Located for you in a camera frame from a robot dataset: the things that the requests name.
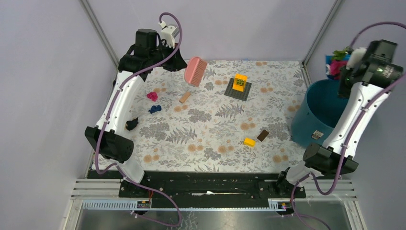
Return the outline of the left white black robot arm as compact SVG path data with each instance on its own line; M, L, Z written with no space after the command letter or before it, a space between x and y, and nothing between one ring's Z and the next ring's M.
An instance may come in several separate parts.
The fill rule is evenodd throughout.
M119 167L124 179L132 181L130 191L137 197L146 195L149 185L142 180L144 170L133 157L134 142L124 136L129 127L135 126L131 105L153 68L162 67L174 72L187 67L175 42L175 37L181 35L179 27L173 24L160 32L137 30L135 43L119 60L113 93L101 118L94 127L85 130L92 148Z

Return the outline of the blue dustpan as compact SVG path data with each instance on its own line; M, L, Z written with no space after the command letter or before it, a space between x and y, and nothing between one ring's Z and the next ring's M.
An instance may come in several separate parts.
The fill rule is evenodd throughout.
M326 57L326 64L325 64L325 72L326 76L330 80L339 80L341 75L341 69L346 66L350 55L346 54L342 60L333 60L332 55L325 56Z

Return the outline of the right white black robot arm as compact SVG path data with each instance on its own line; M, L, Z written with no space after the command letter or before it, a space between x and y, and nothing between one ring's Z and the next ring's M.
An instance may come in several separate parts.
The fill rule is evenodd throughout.
M305 94L293 118L292 139L305 146L303 159L275 183L275 193L287 197L293 184L308 179L354 172L359 140L370 119L404 78L393 63L397 44L372 41L352 51L339 82L320 80Z

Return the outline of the pink hand broom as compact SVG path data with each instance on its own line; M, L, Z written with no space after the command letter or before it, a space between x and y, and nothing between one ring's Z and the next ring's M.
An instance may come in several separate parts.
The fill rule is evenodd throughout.
M205 60L201 59L200 57L192 57L189 60L187 68L184 72L185 82L191 86L199 87L206 67L207 62Z

